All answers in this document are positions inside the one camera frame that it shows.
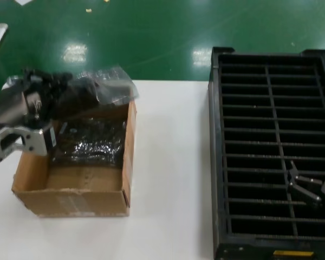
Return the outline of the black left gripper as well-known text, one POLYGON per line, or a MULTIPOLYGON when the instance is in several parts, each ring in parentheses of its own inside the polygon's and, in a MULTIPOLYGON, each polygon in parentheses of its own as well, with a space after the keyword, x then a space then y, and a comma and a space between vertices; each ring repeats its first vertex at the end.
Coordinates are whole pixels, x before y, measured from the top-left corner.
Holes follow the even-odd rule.
POLYGON ((72 78, 69 72, 25 69, 21 79, 0 91, 0 127, 37 127, 49 122, 50 110, 57 99, 57 86, 67 85, 72 78))

